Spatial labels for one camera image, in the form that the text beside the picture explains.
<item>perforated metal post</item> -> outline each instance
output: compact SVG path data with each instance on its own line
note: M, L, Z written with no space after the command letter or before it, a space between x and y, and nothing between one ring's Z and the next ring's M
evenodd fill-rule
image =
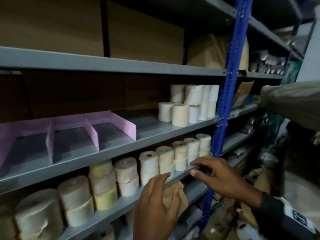
M220 95L217 111L217 114L219 115L219 121L211 142L210 151L214 157L221 157L222 155L223 142L228 125L230 110L232 107L231 103L233 100L235 85L238 77L242 50L246 40L252 1L253 0L236 0L237 14L232 41L229 43L228 48L229 57L226 61L226 80ZM213 193L214 192L212 190L209 190L204 196L202 206L203 215L199 224L200 231L202 231L208 223Z

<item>left hand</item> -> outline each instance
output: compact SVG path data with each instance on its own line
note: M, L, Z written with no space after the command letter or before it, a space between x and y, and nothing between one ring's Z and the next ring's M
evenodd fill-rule
M172 193L169 209L163 203L163 189L170 173L157 175L144 187L134 210L133 240L167 240L178 220L181 198Z

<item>hand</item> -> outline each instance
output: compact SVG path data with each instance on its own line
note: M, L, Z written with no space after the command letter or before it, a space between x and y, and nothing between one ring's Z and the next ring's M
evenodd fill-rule
M181 198L172 193L169 209L163 203L163 189L170 173L157 175L144 187L134 210L133 240L167 240L178 220Z
M240 200L250 208L260 208L262 192L248 184L223 158L199 157L190 162L190 165L212 169L211 177L199 170L191 170L190 174L221 196Z

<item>right hand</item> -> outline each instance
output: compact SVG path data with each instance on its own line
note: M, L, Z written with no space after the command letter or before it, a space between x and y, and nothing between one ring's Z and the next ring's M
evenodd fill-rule
M248 184L223 158L199 157L190 162L190 165L207 166L212 169L211 177L194 169L190 174L221 196L240 200L251 208L260 208L262 192Z

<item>fingernail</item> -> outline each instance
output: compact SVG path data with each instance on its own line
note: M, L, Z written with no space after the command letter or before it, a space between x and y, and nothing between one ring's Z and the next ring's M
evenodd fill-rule
M194 170L191 170L191 171L190 171L190 174L191 174L192 177L195 177L196 172L195 172Z

